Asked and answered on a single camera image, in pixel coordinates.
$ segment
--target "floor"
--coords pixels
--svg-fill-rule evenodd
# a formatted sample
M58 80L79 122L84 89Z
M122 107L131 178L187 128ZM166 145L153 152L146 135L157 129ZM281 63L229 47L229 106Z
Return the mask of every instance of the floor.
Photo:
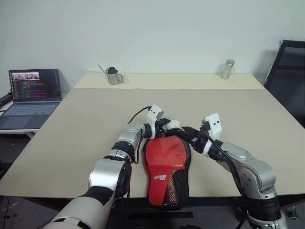
M0 159L3 164L13 163L29 142L27 138L10 139L0 136ZM7 208L7 197L0 197L0 229L4 223ZM305 229L305 204L297 206L299 220L286 217L290 229ZM130 209L130 213L156 212L153 209ZM183 219L128 219L126 229L234 229L238 221L231 207L192 207L183 208L180 212L191 212L193 217ZM9 197L8 219L3 229L39 229L58 212L20 197ZM119 211L110 215L107 229L118 228L121 220ZM241 227L250 229L246 221Z

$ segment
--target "white wall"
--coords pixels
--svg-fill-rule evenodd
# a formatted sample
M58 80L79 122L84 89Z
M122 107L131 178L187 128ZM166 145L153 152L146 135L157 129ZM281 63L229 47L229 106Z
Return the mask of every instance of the white wall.
M305 38L304 0L0 0L9 69L59 68L69 91L96 64L120 72L265 76L282 38Z

